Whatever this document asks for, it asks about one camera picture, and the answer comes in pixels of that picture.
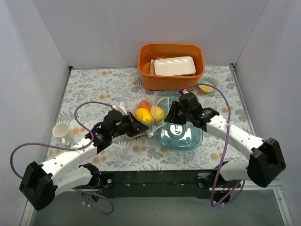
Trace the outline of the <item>small orange pumpkin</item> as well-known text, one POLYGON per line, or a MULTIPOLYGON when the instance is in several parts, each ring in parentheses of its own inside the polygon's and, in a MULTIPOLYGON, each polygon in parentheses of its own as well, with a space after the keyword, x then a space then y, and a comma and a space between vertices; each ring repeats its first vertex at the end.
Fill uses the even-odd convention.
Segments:
POLYGON ((150 110, 151 109, 151 104, 148 102, 148 101, 141 101, 140 103, 139 103, 139 108, 145 108, 145 109, 147 109, 147 110, 150 110))

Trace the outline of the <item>pale yellow lemon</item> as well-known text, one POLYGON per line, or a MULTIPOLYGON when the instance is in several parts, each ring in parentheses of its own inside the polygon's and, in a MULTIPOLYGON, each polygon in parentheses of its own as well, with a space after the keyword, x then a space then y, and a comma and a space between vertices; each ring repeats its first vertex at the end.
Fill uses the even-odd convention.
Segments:
POLYGON ((159 123, 160 121, 162 121, 165 116, 164 110, 155 105, 151 106, 150 114, 153 117, 155 123, 159 123))

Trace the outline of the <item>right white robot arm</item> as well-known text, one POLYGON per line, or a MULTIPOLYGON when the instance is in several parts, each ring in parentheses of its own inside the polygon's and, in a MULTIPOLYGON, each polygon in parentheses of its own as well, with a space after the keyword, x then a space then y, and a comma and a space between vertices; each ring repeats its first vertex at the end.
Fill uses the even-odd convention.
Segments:
POLYGON ((232 180, 250 180, 260 187, 267 187, 286 169, 277 140, 264 140, 230 125, 216 110, 203 108, 191 92, 172 102, 164 121, 177 125, 190 122, 194 127, 224 140, 246 157, 244 162, 224 162, 222 167, 214 169, 213 183, 218 187, 226 186, 232 180))

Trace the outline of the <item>yellow mango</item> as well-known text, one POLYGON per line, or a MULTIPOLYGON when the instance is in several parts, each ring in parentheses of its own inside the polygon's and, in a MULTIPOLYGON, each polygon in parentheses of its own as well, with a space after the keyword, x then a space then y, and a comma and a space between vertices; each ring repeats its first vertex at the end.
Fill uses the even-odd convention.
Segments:
POLYGON ((150 125, 153 121, 153 117, 150 112, 145 108, 138 108, 136 110, 136 118, 145 125, 150 125))

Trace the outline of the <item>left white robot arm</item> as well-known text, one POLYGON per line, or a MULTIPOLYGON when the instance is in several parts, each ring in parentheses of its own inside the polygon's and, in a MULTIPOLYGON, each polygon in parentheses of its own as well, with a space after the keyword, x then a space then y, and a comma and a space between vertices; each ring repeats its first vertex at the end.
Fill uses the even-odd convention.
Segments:
POLYGON ((86 134, 73 151, 66 151, 43 163, 30 163, 19 186, 35 210, 47 207, 56 196, 78 186, 96 188, 100 183, 100 171, 83 161, 96 156, 111 145, 116 137, 126 134, 134 137, 149 129, 131 113, 123 115, 111 110, 103 121, 96 124, 91 134, 86 134))

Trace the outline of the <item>clear zip top bag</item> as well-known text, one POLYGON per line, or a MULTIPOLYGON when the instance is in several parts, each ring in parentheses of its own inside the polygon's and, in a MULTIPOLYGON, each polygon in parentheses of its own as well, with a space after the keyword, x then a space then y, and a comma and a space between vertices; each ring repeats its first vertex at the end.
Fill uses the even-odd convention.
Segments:
POLYGON ((169 97, 168 96, 149 96, 138 102, 131 113, 134 117, 148 127, 141 134, 152 137, 155 132, 165 125, 164 119, 169 112, 169 97))

